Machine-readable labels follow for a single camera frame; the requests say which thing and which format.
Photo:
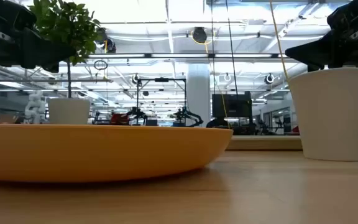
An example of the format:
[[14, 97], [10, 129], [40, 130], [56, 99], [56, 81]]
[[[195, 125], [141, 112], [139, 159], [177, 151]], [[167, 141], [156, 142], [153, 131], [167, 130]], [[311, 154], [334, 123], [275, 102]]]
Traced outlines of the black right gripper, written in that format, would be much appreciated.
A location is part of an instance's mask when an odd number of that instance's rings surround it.
[[335, 9], [331, 28], [321, 39], [286, 49], [285, 55], [307, 66], [307, 72], [353, 65], [358, 67], [358, 0]]

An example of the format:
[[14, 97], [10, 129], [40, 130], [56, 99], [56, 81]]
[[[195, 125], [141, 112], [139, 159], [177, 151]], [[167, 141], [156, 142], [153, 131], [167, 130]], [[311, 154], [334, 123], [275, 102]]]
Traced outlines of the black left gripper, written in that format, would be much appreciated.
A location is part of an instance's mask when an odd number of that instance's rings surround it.
[[41, 38], [32, 30], [35, 22], [35, 14], [25, 6], [0, 0], [0, 65], [10, 67], [23, 63], [24, 68], [40, 66], [58, 73], [59, 63], [74, 56], [75, 50], [68, 44]]

